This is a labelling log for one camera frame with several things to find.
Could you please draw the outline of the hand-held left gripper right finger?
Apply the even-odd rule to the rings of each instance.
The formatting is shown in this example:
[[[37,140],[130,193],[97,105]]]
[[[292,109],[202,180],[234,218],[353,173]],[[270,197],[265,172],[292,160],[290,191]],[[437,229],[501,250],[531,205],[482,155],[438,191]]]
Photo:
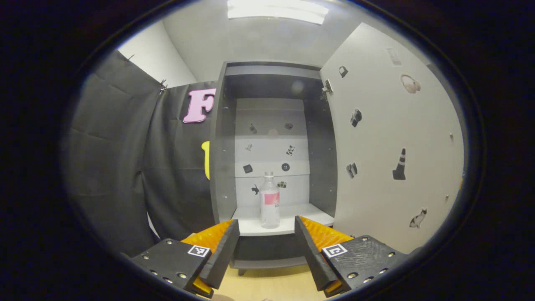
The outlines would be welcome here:
[[[353,237],[297,215],[295,235],[316,288],[326,297],[361,293],[409,255],[369,235]]]

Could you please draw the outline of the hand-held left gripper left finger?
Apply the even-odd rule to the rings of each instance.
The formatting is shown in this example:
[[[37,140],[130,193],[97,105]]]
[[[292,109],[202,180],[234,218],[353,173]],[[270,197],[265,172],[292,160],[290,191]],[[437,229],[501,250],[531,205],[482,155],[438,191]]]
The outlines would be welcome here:
[[[130,257],[130,263],[136,272],[174,289],[212,298],[221,286],[239,235],[239,221],[230,219],[183,240],[163,239]]]

